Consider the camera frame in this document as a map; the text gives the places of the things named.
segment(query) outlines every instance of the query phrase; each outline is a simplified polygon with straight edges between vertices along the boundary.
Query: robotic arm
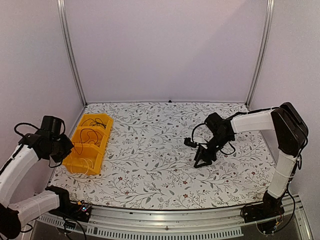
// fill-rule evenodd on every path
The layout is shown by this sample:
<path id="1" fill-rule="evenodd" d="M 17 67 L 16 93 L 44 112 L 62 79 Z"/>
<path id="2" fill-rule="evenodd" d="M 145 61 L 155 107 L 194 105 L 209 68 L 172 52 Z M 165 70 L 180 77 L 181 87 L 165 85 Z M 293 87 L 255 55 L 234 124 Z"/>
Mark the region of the robotic arm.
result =
<path id="1" fill-rule="evenodd" d="M 17 131 L 19 125 L 29 125 L 37 131 L 23 135 Z M 40 128 L 29 123 L 19 123 L 14 130 L 22 139 L 0 170 L 0 233 L 6 238 L 14 239 L 28 222 L 49 211 L 61 217 L 68 216 L 87 222 L 91 209 L 77 211 L 81 206 L 70 202 L 68 191 L 55 186 L 47 187 L 34 197 L 10 204 L 18 184 L 35 163 L 52 158 L 57 164 L 54 167 L 58 167 L 74 147 L 64 134 L 64 121 L 57 117 L 44 116 Z"/>
<path id="2" fill-rule="evenodd" d="M 258 130 L 275 131 L 279 157 L 273 179 L 263 196 L 263 203 L 244 206 L 242 216 L 247 223 L 283 214 L 282 198 L 286 193 L 288 183 L 301 164 L 301 151 L 308 141 L 308 128 L 293 105 L 286 102 L 280 107 L 237 112 L 226 119 L 215 112 L 205 119 L 204 125 L 210 129 L 214 136 L 209 142 L 196 143 L 191 138 L 184 140 L 184 144 L 187 146 L 194 148 L 198 146 L 194 158 L 195 168 L 208 166 L 215 162 L 217 160 L 216 153 L 226 143 L 234 141 L 237 133 Z"/>

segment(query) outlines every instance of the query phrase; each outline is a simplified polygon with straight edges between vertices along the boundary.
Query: floral tablecloth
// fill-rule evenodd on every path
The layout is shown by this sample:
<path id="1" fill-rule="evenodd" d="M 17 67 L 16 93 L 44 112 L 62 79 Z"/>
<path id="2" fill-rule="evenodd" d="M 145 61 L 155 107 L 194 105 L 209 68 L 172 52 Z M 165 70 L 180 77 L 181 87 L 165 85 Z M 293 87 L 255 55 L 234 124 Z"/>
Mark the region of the floral tablecloth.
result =
<path id="1" fill-rule="evenodd" d="M 101 174 L 71 174 L 58 167 L 49 184 L 72 200 L 138 209 L 197 209 L 260 201 L 275 164 L 257 131 L 236 135 L 232 155 L 217 154 L 211 166 L 194 168 L 196 150 L 183 144 L 206 117 L 247 111 L 235 103 L 97 103 L 85 113 L 114 119 Z M 199 127 L 195 137 L 209 140 Z M 224 152 L 232 152 L 227 144 Z"/>

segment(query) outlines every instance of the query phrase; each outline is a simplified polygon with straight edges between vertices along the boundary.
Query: white wall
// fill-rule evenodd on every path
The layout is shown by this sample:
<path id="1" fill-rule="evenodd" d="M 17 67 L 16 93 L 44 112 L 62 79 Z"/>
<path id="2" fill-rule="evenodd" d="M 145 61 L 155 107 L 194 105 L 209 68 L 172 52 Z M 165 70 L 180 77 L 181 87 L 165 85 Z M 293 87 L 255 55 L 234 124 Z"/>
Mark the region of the white wall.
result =
<path id="1" fill-rule="evenodd" d="M 320 239 L 320 1 L 276 1 L 266 55 L 251 109 L 291 102 L 309 128 L 302 170 L 293 190 L 299 193 L 315 239 Z M 272 152 L 277 140 L 265 132 Z"/>
<path id="2" fill-rule="evenodd" d="M 0 1 L 0 167 L 20 137 L 14 126 L 62 118 L 70 131 L 81 112 L 62 36 L 56 0 Z M 24 133 L 34 129 L 21 127 Z M 48 161 L 25 176 L 12 200 L 31 197 L 48 183 Z"/>
<path id="3" fill-rule="evenodd" d="M 88 102 L 245 102 L 266 0 L 65 1 Z"/>

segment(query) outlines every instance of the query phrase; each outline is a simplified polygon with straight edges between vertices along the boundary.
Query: metal frame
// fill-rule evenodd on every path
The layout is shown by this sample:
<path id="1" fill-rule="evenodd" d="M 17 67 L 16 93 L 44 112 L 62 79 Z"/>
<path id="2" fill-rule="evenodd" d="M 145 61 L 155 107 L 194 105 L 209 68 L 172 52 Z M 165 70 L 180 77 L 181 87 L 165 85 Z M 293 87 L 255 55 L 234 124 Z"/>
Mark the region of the metal frame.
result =
<path id="1" fill-rule="evenodd" d="M 301 224 L 300 234 L 303 240 L 311 240 L 312 235 L 298 195 L 295 217 Z M 282 200 L 285 216 L 290 216 L 293 201 L 289 196 Z M 106 206 L 93 206 L 89 223 L 81 223 L 86 234 L 108 239 L 136 240 L 204 240 L 229 239 L 243 236 L 242 227 L 255 225 L 245 223 L 240 216 L 243 205 L 189 210 L 138 210 Z M 51 214 L 42 215 L 38 221 L 63 229 L 61 217 Z M 82 233 L 79 227 L 70 229 Z"/>
<path id="2" fill-rule="evenodd" d="M 74 83 L 76 90 L 78 92 L 80 101 L 83 106 L 87 105 L 87 100 L 85 97 L 85 93 L 80 81 L 79 77 L 79 72 L 76 64 L 76 59 L 74 56 L 74 51 L 72 48 L 71 40 L 70 40 L 70 33 L 69 33 L 69 27 L 68 27 L 68 22 L 67 22 L 67 14 L 66 14 L 66 7 L 65 7 L 65 1 L 64 0 L 57 0 L 57 5 L 58 5 L 58 12 L 59 12 L 59 17 L 60 17 L 60 22 L 61 22 L 61 28 L 62 28 L 62 33 L 63 33 L 63 38 L 64 38 L 64 43 L 65 43 L 65 48 L 66 52 L 68 55 Z"/>
<path id="3" fill-rule="evenodd" d="M 254 73 L 253 73 L 253 78 L 251 81 L 250 89 L 249 89 L 249 92 L 248 92 L 248 95 L 247 95 L 246 101 L 245 101 L 245 104 L 248 107 L 252 103 L 252 100 L 253 100 L 253 97 L 255 94 L 255 90 L 257 87 L 259 75 L 261 72 L 262 64 L 264 61 L 264 57 L 265 57 L 265 53 L 266 53 L 266 49 L 267 49 L 267 43 L 268 43 L 268 39 L 269 39 L 269 33 L 270 33 L 270 29 L 271 29 L 273 13 L 274 13 L 274 5 L 275 5 L 274 0 L 268 0 L 259 55 L 258 55 L 258 59 L 257 59 L 256 65 L 254 68 Z"/>

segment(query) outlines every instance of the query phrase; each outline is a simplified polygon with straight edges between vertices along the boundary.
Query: organizer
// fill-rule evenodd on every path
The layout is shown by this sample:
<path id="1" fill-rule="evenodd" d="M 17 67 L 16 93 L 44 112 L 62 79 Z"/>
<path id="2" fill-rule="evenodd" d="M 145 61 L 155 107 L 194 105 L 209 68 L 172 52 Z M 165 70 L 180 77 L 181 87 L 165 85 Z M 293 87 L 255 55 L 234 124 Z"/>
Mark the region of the organizer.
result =
<path id="1" fill-rule="evenodd" d="M 63 161 L 70 173 L 100 173 L 113 122 L 105 113 L 82 116 L 71 138 L 74 148 Z"/>

